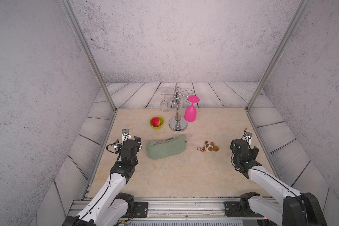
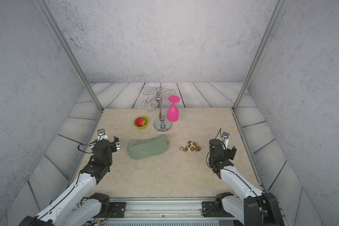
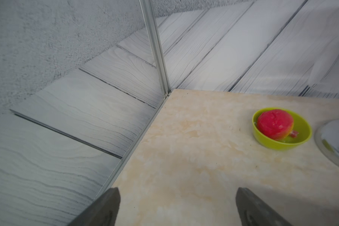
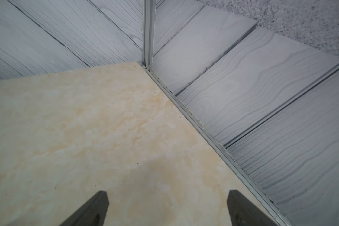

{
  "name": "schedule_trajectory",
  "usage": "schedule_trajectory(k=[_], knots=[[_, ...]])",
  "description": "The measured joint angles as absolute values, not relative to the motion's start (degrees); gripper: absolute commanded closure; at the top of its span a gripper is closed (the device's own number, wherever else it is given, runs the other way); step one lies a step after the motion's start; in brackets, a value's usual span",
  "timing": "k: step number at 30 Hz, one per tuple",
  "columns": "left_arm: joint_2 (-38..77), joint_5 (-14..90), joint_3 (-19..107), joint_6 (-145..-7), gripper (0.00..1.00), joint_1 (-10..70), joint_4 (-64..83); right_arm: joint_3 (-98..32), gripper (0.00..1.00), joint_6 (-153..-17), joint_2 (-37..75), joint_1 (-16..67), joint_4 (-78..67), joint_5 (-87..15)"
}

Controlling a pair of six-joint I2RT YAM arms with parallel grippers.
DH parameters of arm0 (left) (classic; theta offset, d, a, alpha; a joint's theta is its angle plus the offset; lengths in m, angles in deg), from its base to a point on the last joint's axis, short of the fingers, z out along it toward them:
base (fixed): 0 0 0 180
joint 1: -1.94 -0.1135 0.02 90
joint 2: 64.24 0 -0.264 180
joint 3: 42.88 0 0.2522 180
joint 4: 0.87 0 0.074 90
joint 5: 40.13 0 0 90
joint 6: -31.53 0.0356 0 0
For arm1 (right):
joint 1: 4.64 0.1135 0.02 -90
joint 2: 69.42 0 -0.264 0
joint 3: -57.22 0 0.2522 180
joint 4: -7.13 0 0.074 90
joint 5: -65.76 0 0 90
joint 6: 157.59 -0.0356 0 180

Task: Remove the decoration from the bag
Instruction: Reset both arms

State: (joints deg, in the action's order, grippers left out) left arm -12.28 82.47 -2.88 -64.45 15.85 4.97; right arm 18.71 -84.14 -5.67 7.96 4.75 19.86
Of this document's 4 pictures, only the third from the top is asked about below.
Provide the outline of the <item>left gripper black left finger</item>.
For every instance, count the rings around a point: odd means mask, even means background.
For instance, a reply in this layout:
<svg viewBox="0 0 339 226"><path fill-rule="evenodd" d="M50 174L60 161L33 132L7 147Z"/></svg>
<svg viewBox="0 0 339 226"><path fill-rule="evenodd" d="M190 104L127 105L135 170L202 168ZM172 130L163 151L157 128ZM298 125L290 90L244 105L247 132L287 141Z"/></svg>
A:
<svg viewBox="0 0 339 226"><path fill-rule="evenodd" d="M78 215L69 226L114 226L121 196L117 187L110 188Z"/></svg>

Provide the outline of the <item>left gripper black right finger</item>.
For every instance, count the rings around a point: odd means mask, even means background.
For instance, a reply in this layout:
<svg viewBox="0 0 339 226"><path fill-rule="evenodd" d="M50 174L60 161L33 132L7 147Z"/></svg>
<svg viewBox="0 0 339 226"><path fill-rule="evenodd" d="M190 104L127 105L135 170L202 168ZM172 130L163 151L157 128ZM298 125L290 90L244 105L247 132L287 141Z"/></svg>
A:
<svg viewBox="0 0 339 226"><path fill-rule="evenodd" d="M248 188L239 187L235 201L242 226L291 226Z"/></svg>

